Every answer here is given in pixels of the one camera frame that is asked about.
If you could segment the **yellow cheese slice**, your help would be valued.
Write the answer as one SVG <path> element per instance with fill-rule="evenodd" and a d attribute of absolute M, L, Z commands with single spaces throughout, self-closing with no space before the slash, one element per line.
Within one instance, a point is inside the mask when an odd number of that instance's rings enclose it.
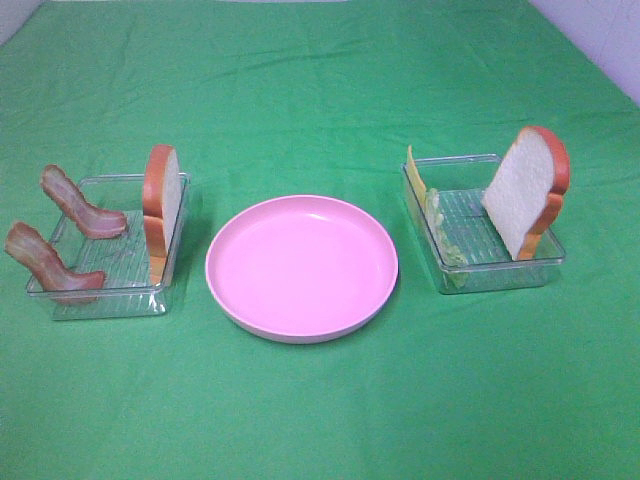
<path fill-rule="evenodd" d="M 424 209 L 426 205 L 427 188 L 418 172 L 411 145 L 409 145 L 407 149 L 406 172 L 409 183 L 414 190 L 417 203 L 421 209 Z"/>

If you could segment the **green lettuce leaf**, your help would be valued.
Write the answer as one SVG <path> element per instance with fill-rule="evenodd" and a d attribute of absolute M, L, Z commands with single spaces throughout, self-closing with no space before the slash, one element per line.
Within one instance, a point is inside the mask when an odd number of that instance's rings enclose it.
<path fill-rule="evenodd" d="M 443 272 L 438 268 L 437 260 L 440 259 L 445 266 L 464 267 L 468 265 L 467 257 L 463 254 L 460 247 L 449 239 L 444 229 L 445 215 L 440 207 L 439 192 L 435 188 L 429 188 L 425 194 L 424 214 L 427 226 L 434 240 L 435 250 L 432 251 L 434 256 L 434 268 L 438 273 L 439 281 L 446 290 L 460 292 L 465 286 L 468 273 L 450 273 Z"/>

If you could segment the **bread slice from tray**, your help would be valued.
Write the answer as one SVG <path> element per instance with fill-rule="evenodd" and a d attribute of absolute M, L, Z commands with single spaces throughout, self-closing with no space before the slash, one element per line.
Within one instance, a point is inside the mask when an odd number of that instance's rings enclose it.
<path fill-rule="evenodd" d="M 176 149 L 155 145 L 143 184 L 143 226 L 150 260 L 150 283 L 162 280 L 181 203 L 180 166 Z"/>

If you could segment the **bacon strip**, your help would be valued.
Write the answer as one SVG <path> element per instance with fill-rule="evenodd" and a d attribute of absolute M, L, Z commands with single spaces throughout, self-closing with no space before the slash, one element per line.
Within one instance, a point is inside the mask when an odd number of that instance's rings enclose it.
<path fill-rule="evenodd" d="M 15 222 L 6 237 L 4 250 L 25 266 L 45 291 L 98 290 L 106 273 L 96 270 L 77 273 L 65 266 L 56 250 L 28 224 Z"/>
<path fill-rule="evenodd" d="M 123 212 L 102 209 L 88 202 L 76 184 L 57 165 L 44 167 L 39 184 L 87 238 L 115 238 L 127 230 L 127 218 Z"/>

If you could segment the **pink round plate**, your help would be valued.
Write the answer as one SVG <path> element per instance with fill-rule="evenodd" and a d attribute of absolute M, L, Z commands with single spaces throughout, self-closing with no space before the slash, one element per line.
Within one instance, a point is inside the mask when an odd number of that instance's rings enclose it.
<path fill-rule="evenodd" d="M 229 220 L 204 270 L 235 324 L 269 340 L 311 344 L 371 320 L 395 288 L 399 260 L 386 229 L 366 211 L 332 197 L 291 195 Z"/>

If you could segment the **right clear plastic tray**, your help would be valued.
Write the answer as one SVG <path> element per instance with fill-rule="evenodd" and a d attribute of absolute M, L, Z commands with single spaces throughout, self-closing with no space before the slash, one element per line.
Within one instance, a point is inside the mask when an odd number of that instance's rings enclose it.
<path fill-rule="evenodd" d="M 468 265 L 464 267 L 445 266 L 437 260 L 438 268 L 443 272 L 468 273 L 460 292 L 446 290 L 439 281 L 432 253 L 436 249 L 434 240 L 424 209 L 419 207 L 409 183 L 406 161 L 402 165 L 408 210 L 433 282 L 442 294 L 542 287 L 560 278 L 565 250 L 552 231 L 542 235 L 533 259 L 514 261 L 481 204 L 484 189 L 500 162 L 501 157 L 494 153 L 415 159 L 427 190 L 435 188 L 439 192 L 440 207 L 445 215 L 444 229 L 449 239 L 467 257 Z"/>

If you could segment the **clear plastic tray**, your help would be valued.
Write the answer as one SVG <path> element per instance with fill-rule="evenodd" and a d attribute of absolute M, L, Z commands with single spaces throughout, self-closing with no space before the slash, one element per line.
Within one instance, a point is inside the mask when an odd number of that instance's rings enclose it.
<path fill-rule="evenodd" d="M 415 159 L 427 190 L 435 188 L 439 192 L 440 207 L 445 215 L 444 229 L 449 239 L 467 257 L 468 265 L 464 267 L 445 266 L 437 260 L 438 268 L 443 272 L 468 273 L 460 292 L 446 290 L 439 281 L 432 253 L 436 249 L 434 240 L 424 209 L 419 207 L 409 183 L 406 161 L 402 165 L 408 210 L 433 282 L 442 294 L 542 287 L 560 278 L 565 250 L 552 231 L 542 235 L 533 259 L 514 261 L 481 204 L 484 189 L 500 162 L 501 157 L 494 153 Z"/>
<path fill-rule="evenodd" d="M 75 272 L 101 270 L 106 274 L 99 290 L 45 291 L 31 277 L 26 295 L 56 321 L 154 316 L 172 303 L 172 276 L 188 213 L 191 177 L 179 175 L 180 206 L 165 268 L 158 283 L 150 282 L 150 256 L 144 231 L 142 174 L 107 174 L 78 182 L 85 198 L 98 207 L 127 216 L 128 230 L 111 239 L 86 238 L 66 216 L 61 216 L 49 242 L 64 265 Z"/>

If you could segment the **bread slice in right tray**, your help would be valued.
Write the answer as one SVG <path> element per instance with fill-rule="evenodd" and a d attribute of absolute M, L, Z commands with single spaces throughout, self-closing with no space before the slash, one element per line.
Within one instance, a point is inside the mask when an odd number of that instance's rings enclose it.
<path fill-rule="evenodd" d="M 570 158 L 562 141 L 545 127 L 524 127 L 481 200 L 514 261 L 535 256 L 569 185 Z"/>

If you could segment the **left clear plastic tray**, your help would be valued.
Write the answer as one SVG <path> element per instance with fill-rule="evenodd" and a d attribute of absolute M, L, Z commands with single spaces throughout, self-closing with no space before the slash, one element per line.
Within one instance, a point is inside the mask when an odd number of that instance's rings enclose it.
<path fill-rule="evenodd" d="M 101 270 L 106 274 L 99 290 L 45 291 L 31 277 L 26 295 L 56 321 L 154 316 L 172 303 L 172 276 L 188 213 L 191 177 L 179 175 L 180 206 L 165 268 L 158 283 L 150 282 L 150 256 L 144 231 L 142 174 L 107 174 L 78 182 L 85 198 L 98 207 L 127 216 L 128 230 L 111 239 L 86 238 L 66 216 L 61 216 L 49 242 L 64 265 L 75 272 Z"/>

